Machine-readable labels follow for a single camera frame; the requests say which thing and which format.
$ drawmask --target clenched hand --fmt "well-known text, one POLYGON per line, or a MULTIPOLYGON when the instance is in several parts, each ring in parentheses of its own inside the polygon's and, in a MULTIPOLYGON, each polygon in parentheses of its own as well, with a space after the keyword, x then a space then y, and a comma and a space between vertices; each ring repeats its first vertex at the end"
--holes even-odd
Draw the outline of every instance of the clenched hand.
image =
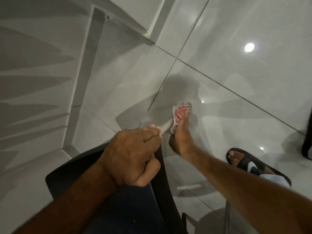
POLYGON ((118 185, 146 186, 158 173, 154 152, 162 142, 160 127, 122 130, 115 134, 98 162, 118 185))

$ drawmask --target slide sandal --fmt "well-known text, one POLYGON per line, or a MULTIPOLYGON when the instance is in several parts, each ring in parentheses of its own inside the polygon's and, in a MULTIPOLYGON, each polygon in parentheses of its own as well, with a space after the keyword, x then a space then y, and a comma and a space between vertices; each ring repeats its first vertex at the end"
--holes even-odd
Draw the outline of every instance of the slide sandal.
POLYGON ((305 157, 306 159, 312 160, 308 158, 308 152, 312 146, 312 112, 310 114, 309 122, 308 122, 308 129, 306 132, 306 137, 305 141, 303 142, 302 148, 301 148, 301 153, 302 156, 305 157))
POLYGON ((287 176, 285 176, 283 173, 279 172, 278 170, 270 167, 269 165, 265 164, 261 160, 257 159, 255 156, 253 156, 250 153, 246 152, 245 150, 238 149, 238 148, 230 149, 227 152, 227 155, 226 155, 226 159, 227 159, 227 162, 229 164, 231 164, 231 160, 229 159, 228 156, 229 156, 229 152, 231 150, 243 153, 245 155, 244 158, 238 163, 238 165, 237 165, 238 168, 243 169, 244 171, 247 171, 248 164, 250 162, 253 162, 256 165, 256 167, 258 169, 258 172, 252 172, 252 170, 251 170, 252 173, 255 173, 257 175, 261 175, 261 174, 263 174, 264 168, 267 167, 267 168, 271 169, 276 175, 284 177, 285 180, 288 182, 288 184, 291 186, 291 180, 287 176))

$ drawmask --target sandaled foot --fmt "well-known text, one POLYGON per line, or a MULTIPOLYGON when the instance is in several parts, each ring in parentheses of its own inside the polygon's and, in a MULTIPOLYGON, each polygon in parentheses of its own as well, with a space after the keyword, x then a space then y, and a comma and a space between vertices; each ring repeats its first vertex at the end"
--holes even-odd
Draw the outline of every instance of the sandaled foot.
MULTIPOLYGON (((239 164, 239 162, 243 159, 243 157, 245 156, 245 154, 231 150, 229 152, 229 159, 231 161, 231 165, 237 167, 237 165, 239 164)), ((271 169, 269 169, 268 167, 264 168, 264 174, 275 174, 271 169)))

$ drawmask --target person's right hand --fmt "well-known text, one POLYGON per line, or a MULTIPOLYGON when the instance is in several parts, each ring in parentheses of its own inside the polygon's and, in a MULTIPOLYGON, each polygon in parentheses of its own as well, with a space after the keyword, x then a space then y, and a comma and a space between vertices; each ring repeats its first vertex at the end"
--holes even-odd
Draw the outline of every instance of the person's right hand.
POLYGON ((177 109, 178 114, 181 116, 179 124, 174 130, 174 135, 169 138, 169 145, 174 152, 183 157, 183 154, 194 144, 191 134, 188 130, 190 110, 185 111, 177 109))
POLYGON ((146 186, 158 173, 154 152, 162 142, 160 127, 122 130, 115 134, 98 163, 118 185, 146 186))

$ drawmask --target grout line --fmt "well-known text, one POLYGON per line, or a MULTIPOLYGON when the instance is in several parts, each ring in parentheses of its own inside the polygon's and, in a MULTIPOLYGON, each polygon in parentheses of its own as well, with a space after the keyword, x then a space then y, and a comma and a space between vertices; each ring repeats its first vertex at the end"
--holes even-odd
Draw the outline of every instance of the grout line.
POLYGON ((294 128, 293 126, 287 124, 286 122, 282 121, 281 119, 279 119, 278 117, 274 116, 273 114, 269 113, 268 111, 264 110, 263 108, 259 107, 258 105, 254 104, 253 102, 249 101, 248 99, 244 98, 243 96, 240 96, 238 93, 235 93, 233 90, 230 90, 229 88, 225 87, 224 85, 222 85, 221 83, 217 82, 216 80, 210 78, 209 76, 205 75, 204 73, 200 72, 199 70, 197 70, 196 68, 190 66, 189 64, 185 63, 184 61, 177 59, 178 61, 184 63, 185 65, 187 65, 188 67, 192 68, 193 70, 197 71, 198 73, 200 73, 201 75, 205 76, 206 78, 212 80, 213 82, 217 83, 218 85, 220 85, 221 87, 229 90, 230 92, 232 92, 233 94, 235 94, 236 96, 240 97, 241 99, 249 102, 250 104, 252 104, 253 106, 255 106, 256 108, 260 109, 261 111, 265 112, 266 114, 270 115, 271 117, 275 118, 276 120, 282 122, 283 124, 285 124, 286 126, 290 127, 291 129, 297 131, 298 133, 305 135, 304 133, 302 133, 301 131, 297 130, 296 128, 294 128))
MULTIPOLYGON (((171 176, 169 173, 167 173, 167 176, 170 176, 172 179, 174 179, 177 183, 179 183, 180 185, 183 186, 183 184, 181 184, 178 180, 176 180, 173 176, 171 176)), ((215 214, 217 214, 221 219, 223 219, 224 217, 222 217, 219 213, 217 213, 214 209, 210 208, 209 205, 207 205, 204 201, 202 201, 200 198, 198 198, 192 191, 188 190, 194 197, 196 197, 198 200, 200 200, 204 205, 206 205, 209 209, 211 209, 215 214)), ((233 224, 231 224, 238 232, 242 233, 238 228, 236 228, 236 226, 234 226, 233 224)))
POLYGON ((173 62, 173 64, 172 64, 172 66, 170 67, 170 69, 169 69, 169 71, 168 71, 168 73, 167 73, 167 75, 166 75, 165 79, 163 80, 163 82, 162 82, 161 86, 159 87, 159 90, 157 91, 157 93, 156 93, 155 97, 153 98, 153 101, 151 102, 151 104, 150 104, 149 108, 147 109, 146 113, 149 111, 149 109, 151 108, 151 106, 152 106, 153 102, 155 101, 155 98, 157 97, 157 95, 158 95, 158 93, 159 93, 159 91, 160 91, 161 87, 162 87, 162 86, 163 86, 163 84, 165 83, 165 81, 166 81, 166 79, 167 79, 167 77, 168 77, 168 75, 169 75, 169 73, 170 73, 170 71, 171 71, 172 67, 174 66, 174 63, 177 61, 177 59, 178 59, 178 57, 179 57, 179 55, 180 55, 180 53, 181 53, 181 51, 182 51, 183 47, 185 46, 185 44, 186 44, 187 40, 189 39, 189 37, 190 37, 190 35, 191 35, 191 33, 192 33, 193 29, 194 29, 194 28, 195 28, 195 26, 197 25, 197 22, 199 21, 199 19, 200 19, 200 17, 201 17, 201 15, 202 15, 202 13, 204 12, 204 10, 205 10, 205 8, 206 8, 206 6, 207 6, 208 2, 209 2, 209 0, 206 2, 206 4, 205 4, 204 8, 203 8, 203 9, 202 9, 202 11, 200 12, 200 14, 199 14, 198 18, 196 19, 196 21, 195 21, 195 23, 194 23, 194 25, 193 25, 193 27, 192 27, 192 29, 191 29, 191 31, 190 31, 190 33, 189 33, 188 37, 186 38, 186 40, 185 40, 185 42, 184 42, 184 44, 183 44, 182 48, 180 49, 180 51, 179 51, 179 53, 178 53, 178 55, 177 55, 176 57, 175 57, 174 55, 170 54, 169 52, 165 51, 164 49, 162 49, 162 48, 160 48, 160 47, 158 47, 158 46, 157 46, 160 50, 164 51, 165 53, 167 53, 167 54, 169 54, 169 55, 171 55, 171 56, 173 56, 173 57, 175 57, 175 59, 174 59, 174 62, 173 62))
POLYGON ((109 125, 107 125, 107 124, 106 124, 105 122, 103 122, 100 118, 98 118, 95 114, 93 114, 92 112, 90 112, 85 106, 83 106, 83 108, 84 108, 85 110, 87 110, 88 113, 92 114, 92 115, 95 116, 97 119, 99 119, 100 122, 104 123, 104 125, 106 125, 109 129, 111 129, 112 131, 114 131, 115 133, 117 133, 117 132, 116 132, 115 130, 113 130, 109 125))

